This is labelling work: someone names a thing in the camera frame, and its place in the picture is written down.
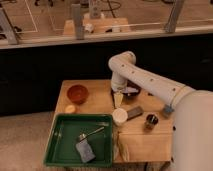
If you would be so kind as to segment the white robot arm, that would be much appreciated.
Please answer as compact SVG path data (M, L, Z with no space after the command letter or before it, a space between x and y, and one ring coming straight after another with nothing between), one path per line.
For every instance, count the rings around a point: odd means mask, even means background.
M135 83L173 109L171 171L213 171L213 92L151 73L136 65L136 56L126 51L111 57L111 88Z

